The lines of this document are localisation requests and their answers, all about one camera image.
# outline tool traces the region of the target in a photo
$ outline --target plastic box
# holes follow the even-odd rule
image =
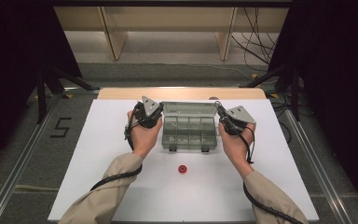
[[[214,150],[217,145],[214,103],[162,102],[164,104],[163,148]]]

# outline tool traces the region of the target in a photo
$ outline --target white tabletop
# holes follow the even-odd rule
[[[243,105],[257,122],[254,168],[285,191],[309,221],[318,220],[269,100],[220,100],[226,109]],[[112,159],[131,152],[124,140],[127,111],[134,100],[95,100],[48,217],[58,221],[67,208],[97,183]],[[144,161],[114,220],[147,222],[237,222],[255,220],[241,177],[217,136],[216,150],[169,152],[158,142]],[[179,174],[180,165],[187,167]]]

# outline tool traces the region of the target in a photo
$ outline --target small red object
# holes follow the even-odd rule
[[[185,165],[180,165],[178,171],[181,175],[183,175],[185,172],[187,172],[187,167]]]

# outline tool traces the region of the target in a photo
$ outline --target sleeve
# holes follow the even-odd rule
[[[249,193],[260,203],[283,212],[286,215],[301,221],[302,223],[308,223],[304,214],[289,198],[289,196],[257,171],[251,172],[243,181]],[[284,221],[282,218],[275,217],[254,205],[253,210],[255,213],[256,223],[289,223]]]
[[[123,174],[134,171],[141,166],[143,159],[132,153],[116,157],[103,175]],[[106,183],[90,191],[75,201],[62,216],[60,224],[111,223],[113,215],[120,205],[130,183],[136,176],[122,178]]]

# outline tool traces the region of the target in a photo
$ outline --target human hand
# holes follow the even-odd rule
[[[253,132],[255,132],[254,124],[248,123],[246,127],[250,128]],[[229,135],[228,133],[226,133],[225,127],[220,122],[218,130],[220,132],[220,136],[222,137],[223,149],[225,150],[226,155],[228,156],[232,164],[237,168],[242,178],[245,178],[253,171],[253,168],[246,161],[246,153],[248,153],[248,148],[246,148],[246,145],[242,142],[239,136]],[[254,141],[252,132],[247,128],[242,131],[241,135],[246,140],[249,146]]]
[[[127,113],[128,119],[131,118],[132,111]],[[156,126],[151,129],[144,128],[141,125],[134,126],[131,131],[131,140],[133,144],[133,154],[143,159],[150,150],[156,145],[158,132],[162,127],[162,118],[158,119]]]

